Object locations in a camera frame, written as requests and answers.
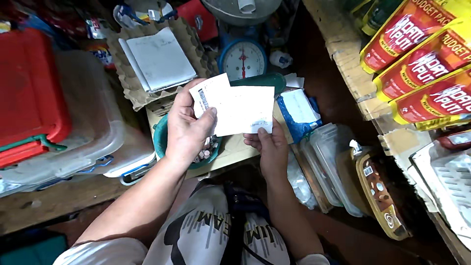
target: person's right hand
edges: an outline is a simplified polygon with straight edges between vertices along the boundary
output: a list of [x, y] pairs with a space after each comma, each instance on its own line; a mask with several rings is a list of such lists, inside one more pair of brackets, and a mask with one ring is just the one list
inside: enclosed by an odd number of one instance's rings
[[244, 144], [256, 148], [261, 154], [260, 168], [265, 180], [286, 178], [288, 143], [281, 125], [275, 118], [273, 118], [272, 134], [260, 128], [257, 134], [244, 133], [244, 138]]

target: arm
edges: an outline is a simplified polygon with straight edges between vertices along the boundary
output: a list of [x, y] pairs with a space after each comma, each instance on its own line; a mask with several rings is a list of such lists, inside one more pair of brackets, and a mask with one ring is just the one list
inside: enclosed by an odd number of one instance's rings
[[244, 143], [256, 148], [260, 154], [260, 168], [267, 181], [268, 211], [274, 227], [283, 236], [296, 260], [324, 251], [314, 229], [302, 213], [303, 207], [288, 181], [288, 144], [283, 129], [273, 118], [273, 131], [268, 134], [244, 134]]
[[165, 156], [100, 214], [75, 245], [130, 237], [150, 246], [167, 218], [186, 170], [203, 148], [216, 119], [215, 108], [195, 119], [188, 90], [203, 80], [193, 80], [176, 96], [168, 116]]

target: white shirt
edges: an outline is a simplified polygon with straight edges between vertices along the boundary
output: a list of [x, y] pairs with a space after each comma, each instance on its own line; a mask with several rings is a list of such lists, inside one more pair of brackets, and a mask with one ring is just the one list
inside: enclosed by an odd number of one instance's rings
[[[206, 186], [167, 219], [149, 250], [132, 238], [89, 242], [62, 253], [53, 265], [219, 265], [230, 221], [222, 187]], [[281, 235], [254, 213], [247, 213], [244, 243], [274, 265], [290, 263]], [[262, 262], [244, 249], [241, 264]], [[328, 265], [329, 262], [321, 254], [312, 254], [297, 264]]]

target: hand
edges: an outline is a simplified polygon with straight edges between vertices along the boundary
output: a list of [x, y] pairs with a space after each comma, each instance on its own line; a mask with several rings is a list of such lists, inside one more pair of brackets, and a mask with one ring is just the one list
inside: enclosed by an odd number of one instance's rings
[[203, 149], [210, 130], [216, 121], [216, 108], [208, 108], [201, 118], [193, 112], [193, 98], [190, 88], [205, 79], [195, 79], [177, 94], [168, 115], [168, 140], [165, 156], [179, 166], [189, 167]]
[[288, 142], [283, 129], [273, 118], [272, 134], [260, 128], [258, 134], [244, 133], [244, 144], [256, 148], [261, 154], [260, 168], [268, 182], [273, 178], [286, 178], [288, 168]]

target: paper receipt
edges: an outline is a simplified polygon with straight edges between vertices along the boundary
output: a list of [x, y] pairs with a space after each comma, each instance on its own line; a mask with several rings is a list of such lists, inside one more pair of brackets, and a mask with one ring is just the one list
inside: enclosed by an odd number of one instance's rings
[[214, 134], [218, 137], [256, 133], [261, 127], [271, 133], [275, 88], [269, 86], [231, 87], [227, 74], [207, 79], [191, 88], [196, 118], [209, 107], [218, 111]]

